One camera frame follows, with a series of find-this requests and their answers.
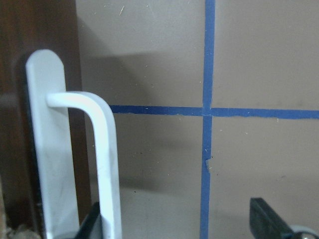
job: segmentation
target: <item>horizontal blue tape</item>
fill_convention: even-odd
[[[113,113],[146,115],[202,116],[200,107],[110,106]]]
[[[276,109],[241,109],[212,108],[203,114],[200,107],[165,107],[165,106],[110,106],[113,113],[146,115],[181,115],[214,117],[261,117],[279,119],[319,119],[319,111],[310,110],[276,110]]]
[[[319,111],[309,110],[275,110],[275,109],[240,109],[212,108],[211,115],[215,117],[262,117],[279,119],[319,119]]]

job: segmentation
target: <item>brown wooden panel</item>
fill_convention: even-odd
[[[81,90],[77,19],[73,0],[0,1],[0,175],[12,225],[41,230],[41,208],[25,63],[37,49],[51,49],[65,66],[67,90]],[[70,110],[80,220],[91,205],[84,115]]]

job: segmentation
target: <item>blue painter's tape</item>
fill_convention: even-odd
[[[202,116],[199,107],[164,107],[164,106],[110,106],[113,113],[146,115],[182,115]]]
[[[203,116],[201,162],[201,196],[200,196],[200,239],[208,239],[210,173],[207,161],[211,158],[212,117]]]
[[[214,64],[215,0],[205,2],[205,48],[203,80],[203,113],[207,115],[212,102]]]
[[[308,110],[275,110],[275,109],[238,109],[212,108],[211,115],[215,117],[261,117],[278,119],[319,119],[319,111]]]

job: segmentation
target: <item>white plastic hook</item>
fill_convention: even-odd
[[[63,64],[50,50],[34,52],[26,72],[47,239],[71,237],[79,230],[67,108],[83,110],[92,121],[103,238],[121,239],[116,129],[110,107],[92,93],[66,92]]]

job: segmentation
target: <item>beige wall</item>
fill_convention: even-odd
[[[77,0],[84,90],[111,105],[201,107],[204,7]],[[217,0],[212,106],[317,110],[318,11],[316,0]],[[202,118],[115,118],[124,239],[199,238]],[[257,196],[289,224],[319,230],[318,125],[213,119],[210,239],[252,238]],[[93,145],[89,123],[87,132]]]

